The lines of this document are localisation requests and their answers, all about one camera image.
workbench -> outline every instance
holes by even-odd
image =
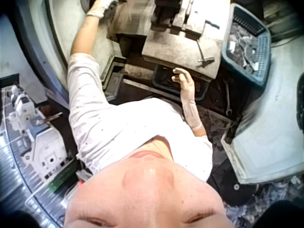
[[[108,37],[112,40],[119,35],[146,37],[142,49],[145,60],[184,68],[210,82],[219,70],[230,0],[194,0],[188,22],[183,24],[189,1],[183,0],[178,14],[166,11],[165,17],[162,14],[157,18],[154,0],[128,0],[116,10]],[[194,35],[191,30],[198,34],[201,31],[201,35]],[[213,62],[206,65],[198,62],[202,55],[197,40],[204,58],[213,57]]]

man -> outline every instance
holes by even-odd
[[[94,174],[70,201],[66,227],[232,227],[205,181],[212,145],[199,118],[190,74],[175,69],[182,110],[151,98],[107,103],[91,56],[109,0],[97,0],[71,50],[70,124],[79,158]]]

glove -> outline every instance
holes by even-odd
[[[195,104],[195,84],[190,73],[184,69],[175,68],[173,82],[180,83],[180,98],[185,114],[185,119],[192,130],[202,127],[200,115]]]
[[[118,0],[96,0],[86,15],[102,19],[109,6],[111,4],[116,5],[117,3]]]

white shirt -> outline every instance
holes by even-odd
[[[157,98],[108,104],[99,65],[87,54],[74,54],[68,65],[70,117],[78,157],[93,174],[159,135],[169,142],[173,160],[206,181],[212,169],[212,144],[195,137],[179,106]]]

person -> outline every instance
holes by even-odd
[[[186,70],[174,69],[172,77],[180,83],[183,110],[157,98],[107,102],[92,49],[110,3],[95,1],[68,63],[69,121],[79,159],[93,176],[71,199],[65,227],[233,227],[206,183],[212,144]]]

